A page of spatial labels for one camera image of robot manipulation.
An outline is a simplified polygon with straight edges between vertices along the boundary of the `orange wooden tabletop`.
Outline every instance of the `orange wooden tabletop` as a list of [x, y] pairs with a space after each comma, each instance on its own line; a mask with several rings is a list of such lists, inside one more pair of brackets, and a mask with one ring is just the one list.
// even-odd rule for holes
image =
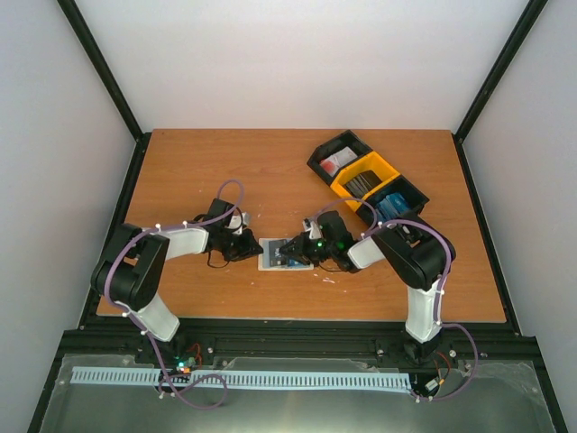
[[[307, 167], [337, 130], [155, 130], [126, 222], [177, 224], [205, 213], [224, 180], [245, 186], [241, 204], [257, 238], [292, 237], [302, 219], [336, 195]], [[423, 191], [421, 217], [457, 251], [445, 286], [447, 321], [503, 322], [505, 315], [449, 131], [357, 130], [359, 137]], [[238, 189], [223, 199], [235, 202]], [[366, 226], [336, 207], [357, 236]], [[213, 254], [215, 264], [222, 261]], [[206, 254], [165, 263], [159, 293], [172, 312], [194, 318], [404, 320], [407, 288], [386, 261], [356, 274], [262, 272], [257, 258], [206, 266]], [[119, 314], [101, 301], [98, 314]]]

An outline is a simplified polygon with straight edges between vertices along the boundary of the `purple cable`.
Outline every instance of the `purple cable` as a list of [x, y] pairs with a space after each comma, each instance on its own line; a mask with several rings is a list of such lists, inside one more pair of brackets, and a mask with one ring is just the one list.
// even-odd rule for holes
[[[475, 364], [472, 367], [471, 374], [467, 378], [467, 382], [465, 382], [462, 386], [457, 388], [455, 391], [453, 391], [447, 395], [444, 395], [443, 397], [433, 397], [430, 401], [449, 400], [452, 397], [455, 397], [456, 395], [463, 392], [471, 384], [473, 377], [477, 373], [477, 367], [479, 365], [479, 351], [477, 350], [477, 345], [475, 345], [475, 341], [472, 339], [471, 333], [463, 325], [461, 325], [459, 323], [443, 323], [443, 327], [445, 327], [445, 328], [456, 327], [456, 328], [462, 330], [462, 332], [467, 336], [467, 338], [469, 339], [469, 342], [471, 343], [473, 357], [475, 359]], [[415, 392], [413, 390], [410, 390], [410, 394], [418, 400], [421, 398], [419, 395], [415, 394]]]
[[[156, 344], [156, 340], [154, 339], [153, 336], [151, 336], [150, 334], [147, 334], [148, 338], [151, 340], [151, 344], [152, 344], [152, 349], [154, 349], [154, 353], [156, 354], [156, 357], [159, 358], [159, 366], [160, 366], [160, 370], [162, 371], [162, 374], [164, 375], [164, 382], [166, 382], [169, 387], [172, 389], [172, 392], [174, 392], [174, 395], [176, 397], [179, 398], [180, 401], [182, 401], [183, 403], [187, 404], [188, 406], [190, 406], [191, 408], [194, 409], [198, 409], [198, 410], [211, 410], [211, 409], [216, 409], [217, 407], [219, 407], [221, 404], [223, 404], [224, 400], [226, 400], [226, 396], [228, 395], [228, 386], [226, 386], [226, 380], [224, 379], [223, 376], [221, 376], [220, 374], [207, 374], [204, 376], [199, 377], [198, 379], [196, 379], [194, 382], [192, 382], [191, 384], [187, 385], [185, 388], [183, 388], [182, 390], [177, 390], [176, 387], [174, 386], [174, 383], [172, 383], [172, 380], [170, 379], [170, 375], [169, 372], [166, 369], [166, 366], [164, 365], [164, 361], [162, 361], [162, 355], [160, 354], [160, 349], [159, 349], [159, 345]], [[191, 403], [190, 401], [186, 400], [184, 397], [182, 397], [182, 393], [191, 390], [192, 388], [194, 388], [195, 386], [197, 386], [199, 383], [205, 381], [206, 379], [209, 378], [215, 378], [218, 381], [220, 381], [220, 383], [223, 385], [223, 397], [220, 399], [220, 401], [218, 401], [215, 404], [211, 404], [210, 406], [198, 406], [195, 403]]]
[[369, 210], [372, 212], [372, 224], [369, 227], [369, 231], [371, 231], [373, 228], [375, 228], [375, 226], [377, 225], [377, 223], [379, 222], [379, 217], [377, 216], [377, 211], [375, 210], [375, 208], [368, 202], [366, 202], [365, 200], [363, 200], [362, 198], [357, 198], [357, 197], [345, 197], [345, 198], [339, 198], [338, 200], [332, 201], [330, 202], [328, 205], [326, 205], [325, 207], [323, 207], [321, 210], [319, 210], [318, 212], [316, 212], [313, 215], [313, 220], [316, 221], [316, 219], [323, 213], [325, 212], [328, 208], [333, 207], [334, 205], [338, 205], [339, 203], [343, 203], [344, 201], [358, 201], [360, 203], [363, 203], [364, 206], [368, 207]]
[[[225, 183], [223, 183], [220, 186], [220, 188], [218, 189], [216, 196], [218, 198], [220, 198], [220, 195], [223, 191], [223, 188], [226, 185], [228, 185], [229, 183], [236, 183], [240, 189], [239, 197], [236, 200], [236, 203], [234, 203], [233, 207], [228, 209], [221, 216], [217, 216], [215, 218], [208, 219], [207, 221], [201, 221], [201, 222], [197, 222], [197, 223], [189, 223], [186, 225], [186, 227], [189, 227], [189, 228], [201, 227], [201, 226], [207, 226], [209, 224], [215, 223], [216, 221], [220, 221], [221, 219], [224, 219], [224, 218], [228, 217], [229, 215], [231, 215], [241, 205], [243, 198], [244, 198], [244, 185], [237, 179], [229, 179]], [[110, 285], [112, 283], [112, 279], [114, 277], [114, 273], [116, 272], [116, 269], [118, 269], [118, 266], [120, 266], [120, 263], [122, 262], [122, 260], [124, 260], [124, 257], [128, 254], [128, 252], [131, 250], [131, 248], [133, 248], [136, 244], [138, 244], [138, 241], [140, 241], [142, 238], [144, 238], [146, 235], [149, 235], [150, 233], [159, 232], [160, 230], [162, 230], [163, 232], [168, 232], [170, 230], [179, 230], [182, 227], [183, 227], [183, 224], [178, 224], [178, 225], [174, 225], [174, 226], [166, 226], [163, 228], [161, 227], [160, 229], [158, 229], [156, 227], [148, 228], [146, 230], [143, 230], [141, 233], [139, 233], [137, 236], [135, 236], [133, 239], [131, 239], [131, 241], [128, 244], [126, 244], [126, 246], [118, 254], [116, 259], [112, 263], [112, 266], [110, 267], [110, 271], [106, 275], [104, 293], [105, 293], [105, 299], [106, 299], [106, 301], [108, 301], [108, 303], [110, 305], [117, 307], [124, 312], [128, 312], [123, 306], [118, 305], [116, 302], [114, 302], [110, 298]]]
[[[114, 259], [114, 262], [112, 263], [112, 266], [110, 267], [110, 271], [108, 271], [108, 274], [106, 275], [106, 279], [105, 279], [105, 288], [104, 288], [104, 295], [105, 295], [105, 299], [106, 301], [114, 306], [117, 307], [119, 309], [121, 309], [124, 313], [129, 313], [129, 318], [130, 320], [134, 323], [134, 325], [136, 325], [140, 330], [143, 331], [147, 331], [146, 327], [140, 322], [140, 320], [138, 320], [136, 317], [134, 317], [133, 315], [130, 314], [130, 311], [125, 308], [124, 306], [114, 302], [111, 298], [110, 298], [110, 285], [112, 283], [112, 279], [114, 277], [114, 273], [116, 272], [116, 270], [118, 269], [118, 266], [120, 266], [120, 263], [124, 260], [124, 257], [128, 254], [128, 252], [131, 250], [131, 248], [133, 248], [136, 244], [138, 244], [138, 241], [140, 241], [142, 238], [144, 238], [146, 235], [149, 235], [150, 233], [156, 233], [159, 231], [163, 231], [163, 232], [168, 232], [171, 230], [179, 230], [181, 228], [186, 227], [186, 228], [193, 228], [193, 227], [201, 227], [201, 226], [207, 226], [209, 224], [212, 224], [216, 221], [220, 221], [221, 219], [224, 219], [226, 217], [228, 217], [229, 215], [231, 215], [240, 205], [241, 202], [243, 201], [244, 198], [244, 185], [237, 179], [229, 179], [227, 180], [225, 183], [223, 183], [220, 188], [218, 189], [218, 191], [216, 192], [216, 196], [218, 198], [220, 198], [221, 193], [223, 192], [223, 188], [228, 185], [229, 183], [236, 183], [239, 186], [240, 189], [240, 193], [239, 193], [239, 197], [236, 200], [236, 203], [234, 203], [233, 207], [231, 207], [230, 209], [228, 209], [226, 212], [224, 212], [221, 216], [217, 216], [215, 218], [211, 218], [208, 219], [207, 221], [201, 221], [201, 222], [197, 222], [197, 223], [191, 223], [191, 224], [178, 224], [175, 226], [166, 226], [166, 227], [154, 227], [154, 228], [149, 228], [146, 230], [142, 230], [142, 232], [140, 232], [138, 235], [136, 235], [133, 239], [130, 240], [130, 242], [128, 244], [126, 244], [126, 246], [123, 248], [123, 250], [118, 254], [118, 256], [116, 257], [116, 259]], [[162, 370], [162, 374], [164, 375], [164, 382], [166, 382], [169, 387], [172, 389], [172, 391], [175, 393], [175, 395], [177, 397], [179, 397], [180, 400], [182, 400], [183, 402], [185, 402], [188, 406], [195, 408], [195, 409], [199, 409], [199, 410], [210, 410], [210, 409], [215, 409], [218, 406], [220, 406], [224, 399], [226, 398], [226, 395], [228, 393], [228, 388], [226, 387], [226, 382], [224, 380], [224, 378], [218, 374], [207, 374], [206, 376], [203, 376], [201, 378], [199, 378], [198, 380], [194, 381], [193, 383], [191, 383], [189, 386], [187, 386], [186, 388], [184, 388], [183, 390], [178, 391], [175, 387], [174, 387], [174, 383], [172, 383], [172, 380], [170, 379], [170, 376], [166, 370], [166, 367], [164, 366], [164, 361], [162, 360], [162, 355], [160, 354], [160, 350], [158, 348], [158, 345], [156, 344], [156, 340], [154, 339], [153, 336], [151, 336], [148, 332], [147, 332], [147, 336], [148, 338], [151, 340], [151, 344], [152, 344], [152, 348], [154, 349], [154, 353], [156, 354], [158, 361], [159, 361], [159, 365], [160, 365], [160, 369]], [[184, 397], [182, 397], [180, 394], [182, 392], [186, 392], [187, 390], [190, 390], [192, 388], [194, 388], [198, 383], [204, 381], [205, 379], [209, 378], [209, 377], [215, 377], [216, 379], [218, 379], [224, 386], [224, 395], [223, 398], [217, 403], [217, 404], [213, 404], [211, 406], [207, 406], [207, 407], [203, 407], [203, 406], [197, 406], [196, 404], [193, 404], [187, 400], [184, 399]]]

